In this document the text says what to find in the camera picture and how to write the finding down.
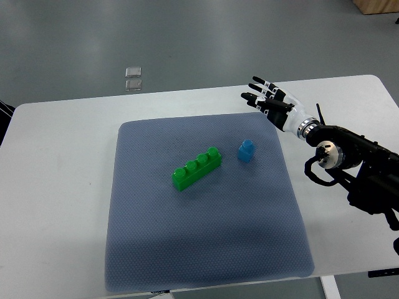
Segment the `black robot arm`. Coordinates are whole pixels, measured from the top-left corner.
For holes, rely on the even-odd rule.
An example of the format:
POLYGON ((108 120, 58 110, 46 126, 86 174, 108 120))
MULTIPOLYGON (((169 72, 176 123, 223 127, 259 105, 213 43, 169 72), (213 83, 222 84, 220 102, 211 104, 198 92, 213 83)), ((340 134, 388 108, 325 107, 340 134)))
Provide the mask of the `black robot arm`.
POLYGON ((306 142, 315 155, 305 162, 304 173, 321 186, 341 185, 349 204, 370 215, 383 214, 398 230, 398 154, 340 126, 320 121, 307 129, 306 142))

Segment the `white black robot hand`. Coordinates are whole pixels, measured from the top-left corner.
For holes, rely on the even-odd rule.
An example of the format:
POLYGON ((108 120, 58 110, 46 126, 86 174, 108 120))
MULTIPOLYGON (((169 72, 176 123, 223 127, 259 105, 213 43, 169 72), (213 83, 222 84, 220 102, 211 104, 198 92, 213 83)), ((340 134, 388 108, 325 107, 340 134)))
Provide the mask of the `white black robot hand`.
POLYGON ((248 106, 266 115, 277 129, 304 140, 310 130, 320 125, 320 121, 308 114, 305 106, 291 93, 262 78, 254 76, 252 79, 254 83, 248 86, 253 91, 244 92, 241 97, 248 106))

